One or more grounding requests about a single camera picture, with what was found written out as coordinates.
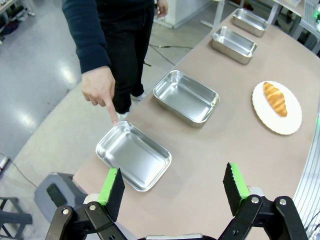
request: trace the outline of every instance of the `white plate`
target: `white plate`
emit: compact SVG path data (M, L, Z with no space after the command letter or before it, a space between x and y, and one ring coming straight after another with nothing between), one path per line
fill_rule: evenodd
M276 81L266 82L274 85L283 93L287 116L279 116L270 106L264 93L264 81L255 86L252 93L252 103L256 114L259 116L260 120L272 131L282 135L293 134L299 129L302 122L302 111L297 98L282 84Z

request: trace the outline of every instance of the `bread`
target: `bread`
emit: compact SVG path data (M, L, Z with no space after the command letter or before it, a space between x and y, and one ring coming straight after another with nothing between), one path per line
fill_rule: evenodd
M284 94L272 84L265 82L263 92L273 110L280 116L288 115Z

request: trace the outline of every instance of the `black pants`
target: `black pants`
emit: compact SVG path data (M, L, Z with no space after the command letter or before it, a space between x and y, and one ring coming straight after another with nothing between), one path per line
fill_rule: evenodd
M115 79L113 104L119 114L129 111L130 94L138 97L144 93L141 76L154 14L155 6L150 4L116 18L100 20Z

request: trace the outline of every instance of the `metal tray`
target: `metal tray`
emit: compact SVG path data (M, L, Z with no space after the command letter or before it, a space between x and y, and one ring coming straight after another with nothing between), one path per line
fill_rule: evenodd
M241 64L248 64L257 49L255 42L226 26L219 28L212 34L211 46Z
M219 95L184 73L169 72L153 89L157 101L193 127L201 127L218 104Z
M269 25L263 18L244 9L235 10L233 24L257 37L262 37Z
M97 144L96 154L139 192L148 191L171 163L171 154L128 121L114 126Z

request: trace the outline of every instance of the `concrete floor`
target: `concrete floor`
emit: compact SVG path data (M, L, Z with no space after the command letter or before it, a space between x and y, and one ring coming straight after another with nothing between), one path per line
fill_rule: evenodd
M81 93L79 61L62 0L29 3L36 17L28 17L0 46L0 101L5 103L0 105L0 152L38 186L50 172L74 174L112 124L107 110L92 106ZM154 24L150 43L194 47L211 30L200 20L212 22L215 9L211 5L179 29ZM226 4L222 18L234 9ZM189 52L158 50L174 64ZM173 65L152 48L145 61L152 67L144 67L142 82L150 92ZM32 214L24 238L43 240L49 223L34 202L35 187L12 164L0 176L0 185L0 196L18 197L22 209Z

